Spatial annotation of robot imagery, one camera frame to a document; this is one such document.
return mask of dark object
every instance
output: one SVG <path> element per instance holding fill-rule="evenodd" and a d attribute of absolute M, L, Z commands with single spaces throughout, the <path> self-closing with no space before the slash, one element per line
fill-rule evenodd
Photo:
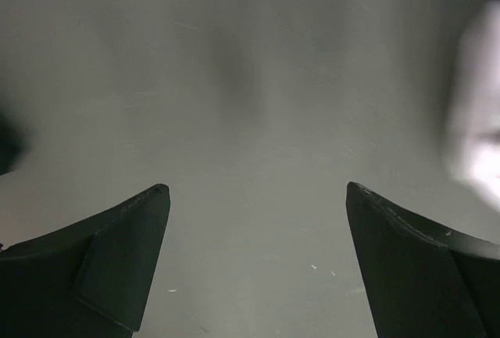
<path fill-rule="evenodd" d="M 380 338 L 500 337 L 500 247 L 356 183 L 347 213 Z"/>
<path fill-rule="evenodd" d="M 23 145 L 19 134 L 0 114 L 0 175 L 12 169 L 22 150 Z"/>
<path fill-rule="evenodd" d="M 167 186 L 0 252 L 0 337 L 129 338 L 141 326 Z"/>

